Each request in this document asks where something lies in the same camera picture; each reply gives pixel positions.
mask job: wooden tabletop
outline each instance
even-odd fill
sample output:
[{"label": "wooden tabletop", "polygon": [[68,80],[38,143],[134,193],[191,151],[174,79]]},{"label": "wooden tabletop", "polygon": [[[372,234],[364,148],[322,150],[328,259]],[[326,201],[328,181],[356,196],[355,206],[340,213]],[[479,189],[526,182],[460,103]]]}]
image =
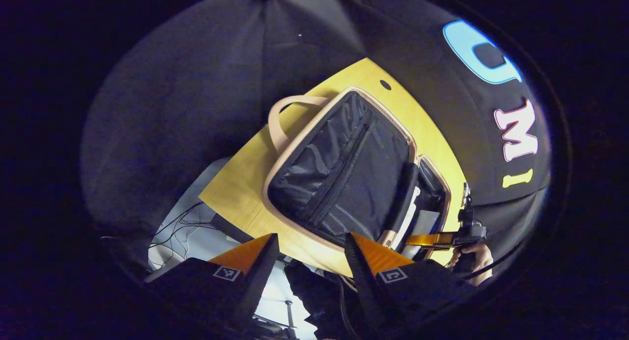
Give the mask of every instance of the wooden tabletop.
[{"label": "wooden tabletop", "polygon": [[[386,81],[391,90],[385,89],[381,80]],[[451,192],[451,205],[443,230],[458,230],[460,223],[457,215],[465,182],[463,172],[431,118],[397,81],[373,61],[364,58],[323,81],[306,95],[333,98],[351,85],[366,90],[387,107],[415,138],[418,154],[429,156]],[[316,113],[317,108],[290,105],[280,114],[280,123],[292,139]],[[264,127],[218,172],[200,194],[200,199],[253,238],[277,233],[281,253],[317,268],[351,277],[352,272],[342,252],[293,230],[263,206],[262,186],[276,159],[269,128]],[[430,258],[445,264],[451,256],[452,251],[438,251]]]}]

